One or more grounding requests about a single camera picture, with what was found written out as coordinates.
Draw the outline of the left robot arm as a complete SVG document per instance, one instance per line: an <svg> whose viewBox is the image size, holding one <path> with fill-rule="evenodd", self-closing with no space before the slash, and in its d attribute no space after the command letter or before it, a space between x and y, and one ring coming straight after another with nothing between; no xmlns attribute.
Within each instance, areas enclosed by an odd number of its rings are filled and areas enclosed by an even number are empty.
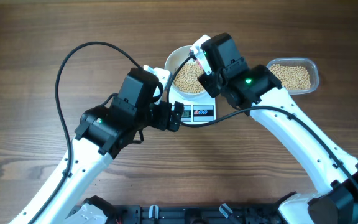
<svg viewBox="0 0 358 224"><path fill-rule="evenodd" d="M85 111L57 168L12 222L63 223L121 149L137 142L136 134L147 126L178 131L183 104L161 99L170 75L160 68L132 68L119 93Z"/></svg>

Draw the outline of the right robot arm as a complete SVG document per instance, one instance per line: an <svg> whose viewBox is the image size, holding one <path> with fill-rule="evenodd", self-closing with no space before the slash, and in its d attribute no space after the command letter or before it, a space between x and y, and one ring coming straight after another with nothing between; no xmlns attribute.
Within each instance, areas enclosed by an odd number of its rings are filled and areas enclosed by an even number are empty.
<svg viewBox="0 0 358 224"><path fill-rule="evenodd" d="M330 140L264 65L249 68L232 37L202 36L192 52L212 97L268 129L301 164L314 192L293 194L278 210L287 223L358 223L358 160Z"/></svg>

